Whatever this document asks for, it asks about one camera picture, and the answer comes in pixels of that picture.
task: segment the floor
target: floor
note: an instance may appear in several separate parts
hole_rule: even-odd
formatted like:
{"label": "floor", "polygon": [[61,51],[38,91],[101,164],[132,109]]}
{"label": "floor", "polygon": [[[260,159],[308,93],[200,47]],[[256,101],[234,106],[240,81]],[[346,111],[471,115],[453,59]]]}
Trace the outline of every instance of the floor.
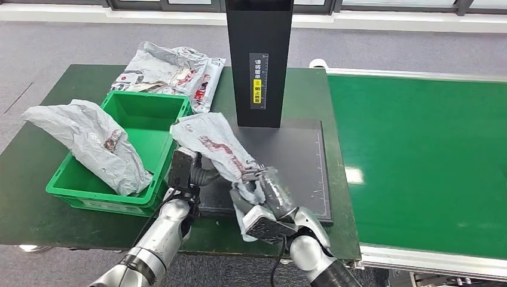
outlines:
{"label": "floor", "polygon": [[[142,41],[187,45],[229,58],[227,28],[125,24],[0,22],[0,152],[19,131],[20,114],[39,104],[71,63],[126,64]],[[288,66],[323,58],[330,67],[507,75],[505,34],[294,29]],[[122,254],[54,248],[24,254],[1,246],[2,286],[86,286]],[[273,260],[179,255],[160,286],[267,286]],[[384,270],[357,273],[364,286],[385,286]],[[277,286],[307,286],[294,265]]]}

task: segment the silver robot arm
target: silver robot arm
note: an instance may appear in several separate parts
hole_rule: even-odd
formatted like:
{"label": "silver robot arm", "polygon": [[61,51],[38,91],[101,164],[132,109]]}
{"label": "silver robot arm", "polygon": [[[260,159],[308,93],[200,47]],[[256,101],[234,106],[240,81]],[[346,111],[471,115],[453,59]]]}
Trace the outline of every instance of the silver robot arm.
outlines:
{"label": "silver robot arm", "polygon": [[286,251],[312,287],[360,287],[347,267],[331,254],[329,237],[313,212],[292,201],[275,168],[266,167],[245,179],[259,181],[266,197],[264,204],[254,206],[237,190],[230,191],[234,204],[245,213],[246,234],[270,244],[285,241]]}
{"label": "silver robot arm", "polygon": [[201,168],[201,155],[179,148],[173,153],[169,190],[155,211],[158,218],[127,255],[90,287],[149,287],[161,280],[198,215],[199,187],[219,177]]}
{"label": "silver robot arm", "polygon": [[167,202],[152,226],[127,255],[90,287],[147,287],[163,278],[178,249],[190,236],[187,201]]}

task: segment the crumpled plastic bag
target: crumpled plastic bag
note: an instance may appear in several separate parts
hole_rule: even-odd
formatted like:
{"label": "crumpled plastic bag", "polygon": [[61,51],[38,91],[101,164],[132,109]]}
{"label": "crumpled plastic bag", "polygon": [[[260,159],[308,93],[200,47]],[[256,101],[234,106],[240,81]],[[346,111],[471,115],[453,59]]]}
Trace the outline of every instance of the crumpled plastic bag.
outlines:
{"label": "crumpled plastic bag", "polygon": [[224,63],[189,47],[142,42],[111,90],[181,94],[189,98],[194,113],[209,112]]}
{"label": "crumpled plastic bag", "polygon": [[119,195],[139,193],[151,182],[125,130],[95,103],[72,100],[68,105],[33,106],[21,118],[64,144]]}
{"label": "crumpled plastic bag", "polygon": [[[181,146],[209,158],[220,175],[232,182],[233,188],[237,188],[249,203],[265,202],[265,195],[259,185],[250,192],[242,181],[242,174],[251,169],[259,169],[260,165],[236,139],[229,122],[221,113],[210,112],[182,117],[171,126],[171,133],[173,139]],[[243,226],[245,214],[236,206],[234,210],[243,240],[247,242],[257,240],[245,233]]]}

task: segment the cable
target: cable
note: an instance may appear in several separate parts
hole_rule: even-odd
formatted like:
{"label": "cable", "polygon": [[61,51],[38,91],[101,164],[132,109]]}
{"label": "cable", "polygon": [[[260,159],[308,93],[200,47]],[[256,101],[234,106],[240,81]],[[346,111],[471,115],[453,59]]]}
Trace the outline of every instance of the cable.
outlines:
{"label": "cable", "polygon": [[271,269],[271,277],[270,277],[271,287],[274,287],[274,273],[276,272],[276,268],[280,264],[280,260],[282,259],[282,256],[285,253],[285,248],[287,245],[287,237],[285,237],[285,235],[281,235],[281,237],[282,237],[282,248],[280,249],[280,254],[278,254],[278,258],[276,259],[276,263],[274,264],[273,269]]}

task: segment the green plastic crate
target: green plastic crate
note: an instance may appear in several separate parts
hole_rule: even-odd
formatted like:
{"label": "green plastic crate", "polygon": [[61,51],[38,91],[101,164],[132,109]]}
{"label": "green plastic crate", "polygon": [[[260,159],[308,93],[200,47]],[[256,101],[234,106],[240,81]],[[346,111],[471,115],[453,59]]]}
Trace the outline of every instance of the green plastic crate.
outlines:
{"label": "green plastic crate", "polygon": [[125,129],[153,179],[141,193],[119,196],[69,153],[46,191],[72,207],[150,216],[167,191],[164,177],[176,148],[171,124],[190,113],[186,96],[112,91],[100,106]]}

